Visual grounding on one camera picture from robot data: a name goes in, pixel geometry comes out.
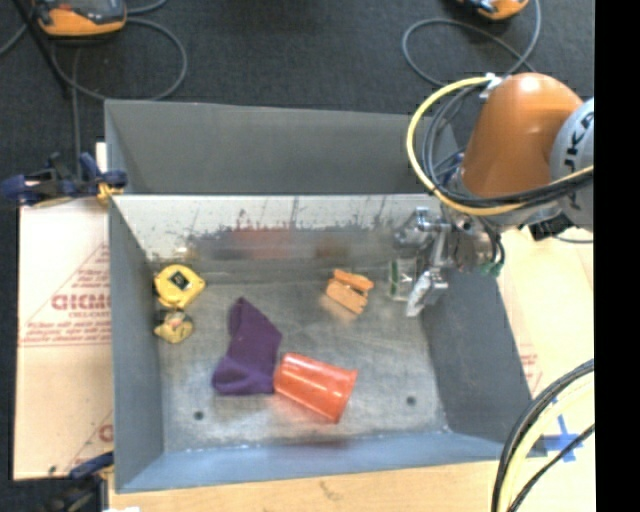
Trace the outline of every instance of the orange device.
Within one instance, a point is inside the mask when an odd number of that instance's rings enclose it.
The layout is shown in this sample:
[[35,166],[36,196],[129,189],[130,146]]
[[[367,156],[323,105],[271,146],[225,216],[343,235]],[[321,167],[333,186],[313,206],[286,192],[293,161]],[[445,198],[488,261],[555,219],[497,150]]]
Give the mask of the orange device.
[[458,0],[473,7],[478,14],[492,20],[504,20],[518,14],[529,0]]
[[87,38],[119,31],[127,19],[124,0],[32,0],[40,28],[56,38]]

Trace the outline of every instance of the tape measure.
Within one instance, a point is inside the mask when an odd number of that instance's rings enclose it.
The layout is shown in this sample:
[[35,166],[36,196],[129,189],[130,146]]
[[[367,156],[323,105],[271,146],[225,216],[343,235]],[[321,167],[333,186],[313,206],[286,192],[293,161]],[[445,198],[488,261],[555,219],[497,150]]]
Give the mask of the tape measure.
[[40,28],[56,38],[90,38],[119,31],[124,0],[32,0]]
[[153,284],[160,304],[170,309],[186,308],[206,286],[192,269],[177,263],[158,272]]

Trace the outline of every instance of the scratch mark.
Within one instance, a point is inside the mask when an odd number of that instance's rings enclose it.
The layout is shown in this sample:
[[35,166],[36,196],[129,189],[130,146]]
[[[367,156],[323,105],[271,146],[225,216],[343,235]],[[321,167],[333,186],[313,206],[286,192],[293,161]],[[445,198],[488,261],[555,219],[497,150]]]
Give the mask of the scratch mark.
[[293,206],[291,207],[291,218],[289,219],[289,228],[293,228],[296,225],[298,219],[298,208],[300,207],[300,198],[295,197],[293,199]]

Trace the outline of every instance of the orange plastic cup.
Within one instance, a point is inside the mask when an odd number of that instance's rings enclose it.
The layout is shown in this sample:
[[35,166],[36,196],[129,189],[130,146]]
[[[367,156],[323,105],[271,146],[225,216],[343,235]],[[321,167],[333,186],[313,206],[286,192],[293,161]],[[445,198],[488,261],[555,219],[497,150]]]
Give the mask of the orange plastic cup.
[[346,370],[288,352],[273,375],[273,387],[277,393],[338,423],[357,376],[358,370]]

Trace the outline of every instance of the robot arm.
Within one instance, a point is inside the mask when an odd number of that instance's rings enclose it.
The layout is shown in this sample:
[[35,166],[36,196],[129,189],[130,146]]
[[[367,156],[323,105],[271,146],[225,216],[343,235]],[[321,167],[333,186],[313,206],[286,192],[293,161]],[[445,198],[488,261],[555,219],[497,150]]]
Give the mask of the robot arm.
[[[430,158],[421,165],[415,155],[417,120],[443,96],[487,82],[492,87],[483,93],[487,101],[466,150],[442,180]],[[396,233],[404,254],[396,266],[410,268],[407,261],[415,261],[414,275],[395,274],[407,290],[395,298],[407,301],[408,316],[446,291],[445,269],[498,275],[505,256],[500,235],[506,230],[528,226],[536,240],[571,226],[593,232],[594,99],[583,102],[561,82],[538,73],[495,84],[487,77],[447,86],[427,99],[410,123],[411,165],[442,205],[439,212],[416,212]]]

